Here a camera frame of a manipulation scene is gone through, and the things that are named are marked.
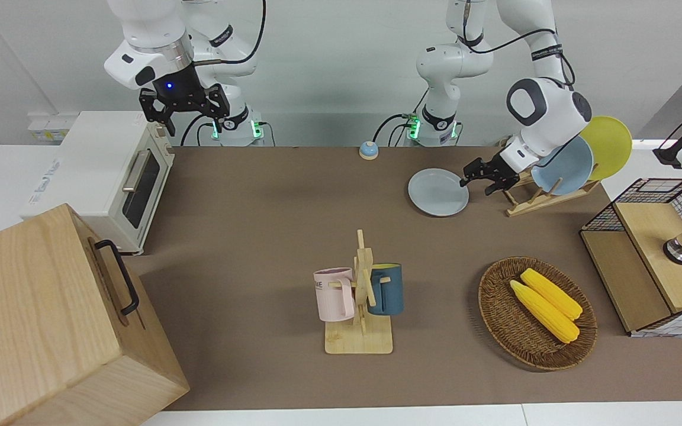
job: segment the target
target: wooden mug tree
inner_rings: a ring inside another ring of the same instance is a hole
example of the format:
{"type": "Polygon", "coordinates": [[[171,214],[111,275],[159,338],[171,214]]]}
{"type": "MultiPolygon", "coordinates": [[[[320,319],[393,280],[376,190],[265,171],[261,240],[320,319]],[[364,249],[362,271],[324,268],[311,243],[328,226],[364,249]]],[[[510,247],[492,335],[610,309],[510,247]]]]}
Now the wooden mug tree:
{"type": "Polygon", "coordinates": [[[393,351],[391,317],[368,313],[368,303],[376,306],[370,281],[373,270],[373,250],[365,247],[365,235],[357,230],[357,256],[354,258],[354,318],[325,323],[325,352],[329,354],[388,354],[393,351]]]}

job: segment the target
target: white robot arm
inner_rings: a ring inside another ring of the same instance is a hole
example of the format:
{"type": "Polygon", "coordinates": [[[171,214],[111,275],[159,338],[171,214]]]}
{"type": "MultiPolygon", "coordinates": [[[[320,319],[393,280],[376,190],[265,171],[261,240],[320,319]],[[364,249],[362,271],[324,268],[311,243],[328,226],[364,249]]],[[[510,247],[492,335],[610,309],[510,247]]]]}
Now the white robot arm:
{"type": "Polygon", "coordinates": [[[174,112],[199,111],[212,118],[215,133],[231,144],[254,142],[254,113],[232,78],[254,72],[256,47],[233,34],[218,0],[108,3],[122,23],[125,40],[106,60],[105,70],[125,87],[141,89],[139,100],[149,121],[165,124],[174,135],[174,112]],[[163,104],[161,111],[155,101],[163,104]]]}
{"type": "Polygon", "coordinates": [[[202,145],[248,146],[262,137],[258,121],[260,113],[244,100],[235,78],[248,76],[257,69],[257,59],[251,54],[254,46],[235,35],[233,26],[222,12],[222,1],[189,0],[182,2],[184,16],[194,50],[198,77],[205,88],[221,84],[230,104],[230,115],[223,119],[223,128],[213,132],[213,138],[202,145]]]}
{"type": "MultiPolygon", "coordinates": [[[[507,108],[522,125],[520,132],[491,161],[476,159],[463,170],[463,186],[476,179],[493,180],[487,194],[512,187],[519,172],[574,138],[591,119],[587,100],[566,81],[550,0],[497,3],[501,20],[527,41],[536,77],[518,81],[507,95],[507,108]]],[[[493,62],[492,49],[482,37],[486,7],[485,0],[450,0],[446,22],[458,42],[420,55],[417,70],[428,81],[429,94],[415,124],[419,132],[412,135],[424,146],[440,146],[449,138],[460,97],[452,79],[485,73],[493,62]]]]}
{"type": "Polygon", "coordinates": [[[201,86],[193,63],[193,47],[176,0],[108,0],[123,25],[125,40],[105,62],[112,78],[141,89],[139,101],[149,121],[165,124],[178,111],[199,111],[217,126],[230,114],[222,86],[201,86]],[[144,88],[152,84],[153,89],[144,88]],[[155,108],[155,101],[163,105],[155,108]]]}
{"type": "Polygon", "coordinates": [[[429,47],[417,58],[417,72],[427,81],[428,92],[409,137],[422,146],[444,146],[451,140],[462,96],[453,80],[484,75],[493,65],[492,53],[470,51],[490,49],[482,38],[486,7],[484,0],[449,1],[446,25],[457,35],[457,43],[429,47]]]}

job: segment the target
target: corn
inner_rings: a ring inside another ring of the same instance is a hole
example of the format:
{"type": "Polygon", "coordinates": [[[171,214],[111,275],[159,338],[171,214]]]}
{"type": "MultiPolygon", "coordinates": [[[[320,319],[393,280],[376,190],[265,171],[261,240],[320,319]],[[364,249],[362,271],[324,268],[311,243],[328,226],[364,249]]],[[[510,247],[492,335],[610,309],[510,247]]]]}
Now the corn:
{"type": "Polygon", "coordinates": [[[574,301],[572,297],[568,296],[565,291],[559,288],[556,284],[549,281],[544,275],[541,275],[537,270],[530,267],[525,272],[520,274],[520,278],[525,281],[529,288],[534,289],[536,293],[541,294],[549,303],[555,308],[565,314],[566,317],[575,321],[580,318],[583,313],[583,308],[578,302],[574,301]]]}
{"type": "Polygon", "coordinates": [[[512,286],[517,299],[560,342],[570,343],[577,339],[580,329],[578,329],[573,321],[570,321],[570,318],[565,317],[563,313],[547,302],[540,294],[515,280],[509,281],[509,285],[512,286]]]}

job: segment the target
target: mug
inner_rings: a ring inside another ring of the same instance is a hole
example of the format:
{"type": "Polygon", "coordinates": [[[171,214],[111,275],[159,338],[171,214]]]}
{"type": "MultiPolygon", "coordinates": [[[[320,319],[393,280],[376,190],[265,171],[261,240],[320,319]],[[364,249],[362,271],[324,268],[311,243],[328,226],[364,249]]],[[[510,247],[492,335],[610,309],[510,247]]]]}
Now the mug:
{"type": "Polygon", "coordinates": [[[401,281],[401,264],[374,264],[370,281],[373,284],[376,304],[370,306],[368,303],[368,312],[373,315],[398,315],[404,310],[404,283],[401,281]]]}
{"type": "Polygon", "coordinates": [[[314,273],[314,294],[320,320],[335,322],[354,318],[353,277],[351,267],[333,267],[314,273]]]}

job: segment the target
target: mug handle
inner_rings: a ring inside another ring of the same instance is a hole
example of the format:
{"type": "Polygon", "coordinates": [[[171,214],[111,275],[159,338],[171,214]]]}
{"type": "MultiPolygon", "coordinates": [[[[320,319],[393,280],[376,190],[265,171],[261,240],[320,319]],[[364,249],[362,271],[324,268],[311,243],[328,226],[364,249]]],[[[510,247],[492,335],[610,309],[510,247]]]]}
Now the mug handle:
{"type": "Polygon", "coordinates": [[[343,292],[343,314],[345,316],[354,315],[354,297],[352,296],[352,281],[346,277],[338,278],[341,281],[341,291],[343,292]]]}
{"type": "Polygon", "coordinates": [[[377,296],[375,298],[375,301],[381,305],[381,312],[386,312],[386,295],[384,295],[384,283],[390,282],[391,278],[383,275],[382,273],[374,273],[371,276],[371,284],[377,284],[378,288],[381,289],[381,299],[378,299],[377,296]]]}

